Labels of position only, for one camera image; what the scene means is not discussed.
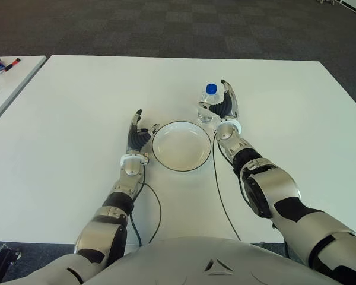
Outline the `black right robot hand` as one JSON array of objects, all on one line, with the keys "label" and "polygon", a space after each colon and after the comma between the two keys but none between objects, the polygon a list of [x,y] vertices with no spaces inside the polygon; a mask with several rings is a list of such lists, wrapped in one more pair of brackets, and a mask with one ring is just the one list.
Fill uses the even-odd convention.
[{"label": "black right robot hand", "polygon": [[224,87],[223,100],[219,103],[208,103],[206,101],[200,101],[198,106],[201,109],[208,110],[211,113],[219,116],[221,119],[226,117],[238,118],[239,107],[237,104],[237,98],[234,90],[229,82],[221,80],[221,84]]}]

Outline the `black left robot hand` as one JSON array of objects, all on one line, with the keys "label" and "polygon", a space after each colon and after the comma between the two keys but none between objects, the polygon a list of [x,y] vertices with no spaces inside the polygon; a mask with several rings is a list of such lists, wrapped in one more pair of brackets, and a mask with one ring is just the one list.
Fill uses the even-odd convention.
[{"label": "black left robot hand", "polygon": [[126,152],[141,152],[148,141],[156,134],[160,124],[156,123],[150,128],[138,128],[138,122],[141,120],[142,110],[139,109],[134,114],[128,131]]}]

